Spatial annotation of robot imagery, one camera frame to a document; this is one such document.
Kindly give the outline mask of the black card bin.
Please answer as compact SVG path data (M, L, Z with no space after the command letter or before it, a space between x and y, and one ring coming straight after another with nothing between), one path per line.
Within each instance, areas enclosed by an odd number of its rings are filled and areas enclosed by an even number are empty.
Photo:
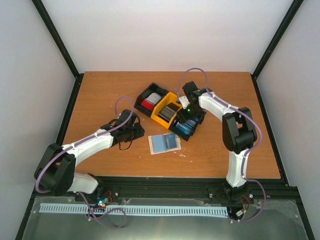
M173 118L169 130L183 140L188 141L195 133L198 125L202 124L205 115L206 112L203 110L193 112L190 109L181 109Z
M150 118L156 105L168 93L169 91L167 89L162 88L153 82L141 94L138 95L134 104L134 108Z

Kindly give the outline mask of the blue credit card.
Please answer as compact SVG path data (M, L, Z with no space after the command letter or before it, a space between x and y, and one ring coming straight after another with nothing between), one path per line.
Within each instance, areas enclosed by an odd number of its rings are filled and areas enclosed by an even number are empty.
M166 151L165 140L164 140L163 134L151 136L151 143L152 143L153 152L155 154L163 153Z

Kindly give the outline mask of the beige card holder wallet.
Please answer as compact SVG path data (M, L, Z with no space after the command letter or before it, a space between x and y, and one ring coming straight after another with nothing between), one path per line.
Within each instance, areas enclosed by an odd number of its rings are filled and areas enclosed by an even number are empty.
M176 135L175 133L165 133L162 135L164 136L166 151L161 153L154 153L151 136L148 136L148 143L149 143L149 149L150 149L151 155L163 154L163 153L172 152L172 151L174 152L182 149L181 139L178 135Z

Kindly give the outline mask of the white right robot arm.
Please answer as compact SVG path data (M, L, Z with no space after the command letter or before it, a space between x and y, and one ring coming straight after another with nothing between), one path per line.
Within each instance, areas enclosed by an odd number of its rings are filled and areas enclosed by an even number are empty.
M184 96L178 98L182 109L177 118L180 124L198 120L207 111L222 123L222 141L229 152L226 181L232 188L239 188L247 181L247 162L251 149L261 133L253 121L249 108L238 108L218 97L214 92L198 88L191 81L183 87Z

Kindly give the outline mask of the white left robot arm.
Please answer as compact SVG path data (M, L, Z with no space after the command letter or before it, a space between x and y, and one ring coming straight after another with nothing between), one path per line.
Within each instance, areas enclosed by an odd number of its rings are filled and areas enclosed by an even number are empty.
M104 188L90 174L76 172L76 167L94 154L144 136L140 117L125 109L117 119L101 126L97 131L76 142L50 144L34 172L38 193L62 196L67 192L85 193L92 201L103 198Z

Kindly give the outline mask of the blue card stack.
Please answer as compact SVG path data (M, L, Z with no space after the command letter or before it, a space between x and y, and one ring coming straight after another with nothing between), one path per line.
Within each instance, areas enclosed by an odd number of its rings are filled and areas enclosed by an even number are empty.
M187 120L184 123L176 121L173 126L177 135L189 137L193 134L197 123L198 122L194 118L194 119Z

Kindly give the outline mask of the yellow middle card bin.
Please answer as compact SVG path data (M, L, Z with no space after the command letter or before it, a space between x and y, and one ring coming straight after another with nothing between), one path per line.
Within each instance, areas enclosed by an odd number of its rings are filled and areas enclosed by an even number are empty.
M177 96L168 92L153 108L151 119L169 129L182 105L177 102Z

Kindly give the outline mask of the grey card stack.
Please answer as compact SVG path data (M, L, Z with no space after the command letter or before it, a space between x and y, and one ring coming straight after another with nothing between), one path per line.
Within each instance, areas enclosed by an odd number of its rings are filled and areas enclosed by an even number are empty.
M170 102L160 110L158 116L169 123L179 109L180 107L178 105L176 105L174 102Z

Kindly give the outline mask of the red and white card stack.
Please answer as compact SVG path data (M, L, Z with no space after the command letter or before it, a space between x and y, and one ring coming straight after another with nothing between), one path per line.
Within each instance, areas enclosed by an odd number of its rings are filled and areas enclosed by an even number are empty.
M142 103L140 104L142 107L147 109L148 111L153 111L156 103L161 99L162 97L157 94L156 92L151 93L147 98L145 98Z

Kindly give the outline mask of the metal front plate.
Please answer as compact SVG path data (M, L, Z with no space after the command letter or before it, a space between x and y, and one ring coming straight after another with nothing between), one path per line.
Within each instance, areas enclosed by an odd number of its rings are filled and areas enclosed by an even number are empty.
M24 240L311 240L294 200L271 200L246 223L212 216L134 216L110 214L100 221L77 209L72 197L37 197Z

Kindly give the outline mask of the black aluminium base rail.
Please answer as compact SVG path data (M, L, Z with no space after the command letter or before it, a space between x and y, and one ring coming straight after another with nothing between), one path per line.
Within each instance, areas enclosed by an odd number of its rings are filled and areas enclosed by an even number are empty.
M238 206L246 197L254 201L292 200L301 204L297 187L289 186L283 179L259 179L249 182L244 189L228 198L225 193L226 180L222 178L170 178L170 177L115 177L100 176L103 190L111 192L113 203L131 198L143 199L194 199L209 204Z

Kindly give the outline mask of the black right frame post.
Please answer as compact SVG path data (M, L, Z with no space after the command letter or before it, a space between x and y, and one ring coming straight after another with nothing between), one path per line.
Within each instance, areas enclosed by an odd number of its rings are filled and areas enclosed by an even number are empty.
M259 60L253 73L251 74L251 77L254 81L258 79L259 75L263 71L272 53L276 49L277 45L279 44L280 40L282 39L288 27L290 26L292 20L294 19L295 15L297 14L303 2L304 0L293 0L292 3L290 4L277 30L275 31L273 37L271 38L267 48L265 49L261 59Z

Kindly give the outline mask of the black frame post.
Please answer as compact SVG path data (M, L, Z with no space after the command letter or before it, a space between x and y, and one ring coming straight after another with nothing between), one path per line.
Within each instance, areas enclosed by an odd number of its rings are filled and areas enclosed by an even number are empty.
M290 26L292 20L294 19L295 15L297 14L303 2L304 0L293 0L292 3L290 4L277 30L275 31L273 37L271 38L267 48L265 49L261 59L259 60L253 73L251 74L251 77L254 81L258 79L259 75L263 71L272 53L276 49L277 45L279 44L280 40L282 39L288 27Z
M50 33L53 41L55 42L58 50L60 51L65 63L67 64L69 70L71 71L72 75L77 78L80 73L74 64L74 61L71 58L54 22L52 21L44 3L42 0L31 0L35 9L37 10L39 16L41 17L44 25L46 26L48 32Z

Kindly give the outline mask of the black left frame post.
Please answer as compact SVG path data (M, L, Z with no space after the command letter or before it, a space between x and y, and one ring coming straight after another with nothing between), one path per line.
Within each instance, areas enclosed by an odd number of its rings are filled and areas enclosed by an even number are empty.
M60 51L65 63L67 64L69 70L71 71L72 75L77 78L80 73L74 64L74 61L71 58L54 22L52 21L44 3L42 0L31 0L35 9L37 10L39 16L41 17L44 25L46 26L48 32L50 33L53 41L55 42L58 50Z

